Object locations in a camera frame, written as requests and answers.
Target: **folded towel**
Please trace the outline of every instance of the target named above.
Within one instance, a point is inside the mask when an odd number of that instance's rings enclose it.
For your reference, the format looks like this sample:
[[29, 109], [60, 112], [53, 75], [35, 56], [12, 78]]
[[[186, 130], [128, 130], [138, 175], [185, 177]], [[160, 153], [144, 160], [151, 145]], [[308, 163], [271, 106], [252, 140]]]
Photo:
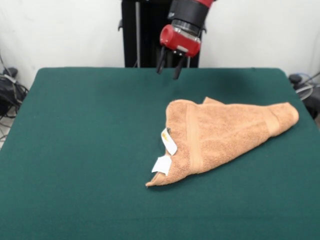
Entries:
[[289, 103], [223, 104], [210, 98], [204, 104], [173, 101], [166, 109], [166, 127], [178, 150], [171, 156], [168, 175], [157, 172], [146, 186], [172, 184], [212, 170], [285, 132], [298, 120], [297, 110]]

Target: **green felt surface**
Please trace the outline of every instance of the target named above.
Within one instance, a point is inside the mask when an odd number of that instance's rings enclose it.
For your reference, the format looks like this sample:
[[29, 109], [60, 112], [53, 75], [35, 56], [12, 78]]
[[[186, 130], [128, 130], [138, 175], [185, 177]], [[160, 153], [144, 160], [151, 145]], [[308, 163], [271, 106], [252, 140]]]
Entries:
[[[47, 68], [0, 152], [0, 240], [319, 240], [320, 134], [278, 69]], [[210, 172], [146, 188], [165, 109], [290, 102], [283, 135]]]

